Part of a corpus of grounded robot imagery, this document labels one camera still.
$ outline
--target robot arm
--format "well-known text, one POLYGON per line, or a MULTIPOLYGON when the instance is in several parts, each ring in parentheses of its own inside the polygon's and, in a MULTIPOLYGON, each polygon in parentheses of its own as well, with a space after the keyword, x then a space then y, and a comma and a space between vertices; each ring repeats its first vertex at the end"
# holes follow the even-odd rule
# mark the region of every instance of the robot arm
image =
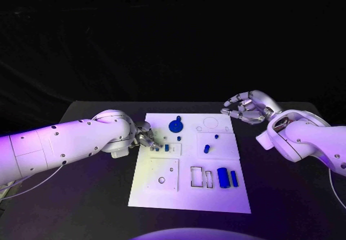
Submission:
POLYGON ((83 119, 0 137, 0 185, 70 164, 100 151, 113 158, 137 145, 162 148, 150 124, 134 124, 124 112, 107 110, 83 119))
POLYGON ((267 130, 256 137, 266 150, 276 147, 293 162, 315 156, 333 172, 346 176, 346 126, 332 127, 307 111, 283 112, 271 97, 258 90, 238 94, 224 105, 237 101, 243 101, 240 112, 224 108, 221 113, 250 124, 269 120, 267 130))

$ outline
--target table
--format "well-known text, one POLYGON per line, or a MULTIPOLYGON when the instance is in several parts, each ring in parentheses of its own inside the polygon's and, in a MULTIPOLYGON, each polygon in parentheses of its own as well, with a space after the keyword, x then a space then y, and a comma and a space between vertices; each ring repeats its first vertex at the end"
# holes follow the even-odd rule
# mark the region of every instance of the table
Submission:
MULTIPOLYGON (((284 109, 319 114, 307 102, 280 103, 284 109)), ((134 121, 146 113, 220 113, 221 102, 84 102, 71 104, 61 123, 91 119, 107 109, 123 110, 134 121)), ((113 159, 100 152, 62 167, 52 179, 13 198, 0 218, 0 239, 130 239, 173 228, 211 228, 269 240, 342 239, 346 210, 335 197, 329 169, 313 157, 297 163, 276 149, 266 151, 256 136, 267 124, 233 119, 253 214, 129 207, 139 148, 113 159)), ((55 169, 29 178, 29 189, 55 169)), ((346 177, 332 175, 346 202, 346 177)))

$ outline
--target circular hole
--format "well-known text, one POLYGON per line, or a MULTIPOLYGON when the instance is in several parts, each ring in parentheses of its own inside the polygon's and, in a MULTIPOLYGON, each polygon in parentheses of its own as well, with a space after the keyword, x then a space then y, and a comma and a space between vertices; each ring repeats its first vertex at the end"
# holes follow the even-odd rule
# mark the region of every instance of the circular hole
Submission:
POLYGON ((159 178, 159 183, 163 184, 165 183, 165 177, 159 178))

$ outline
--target black background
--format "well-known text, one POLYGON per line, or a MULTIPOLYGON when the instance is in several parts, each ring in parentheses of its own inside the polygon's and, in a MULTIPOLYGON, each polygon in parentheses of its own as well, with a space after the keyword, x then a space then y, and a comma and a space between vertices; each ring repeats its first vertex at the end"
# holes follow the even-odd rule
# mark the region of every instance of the black background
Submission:
POLYGON ((73 101, 224 102, 256 89, 345 123, 344 5, 64 4, 0 12, 0 133, 60 122, 73 101))

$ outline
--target white board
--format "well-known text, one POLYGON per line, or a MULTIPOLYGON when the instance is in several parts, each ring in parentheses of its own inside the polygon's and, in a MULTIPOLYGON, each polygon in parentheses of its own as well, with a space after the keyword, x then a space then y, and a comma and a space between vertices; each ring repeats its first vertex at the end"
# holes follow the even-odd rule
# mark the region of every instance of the white board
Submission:
POLYGON ((152 125, 155 141, 163 144, 163 148, 159 151, 150 151, 149 147, 140 147, 129 206, 250 214, 251 206, 230 116, 147 113, 146 121, 152 125), (173 133, 169 124, 178 116, 182 118, 184 129, 179 133, 173 133), (166 144, 169 144, 169 152, 165 151, 166 144), (208 154, 202 152, 207 144, 214 146, 208 154), (168 185, 158 183, 160 174, 171 174, 166 172, 171 167, 163 167, 165 170, 159 170, 159 173, 156 172, 149 177, 153 159, 168 160, 168 165, 171 165, 169 162, 178 160, 178 190, 169 190, 172 182, 166 182, 166 178, 168 185), (192 167, 202 167, 204 187, 192 187, 192 167), (227 168, 231 188, 220 186, 218 168, 227 168), (212 188, 207 186, 207 171, 211 171, 212 188), (237 174, 238 187, 233 184, 231 171, 237 174), (163 189, 149 190, 149 183, 163 189))

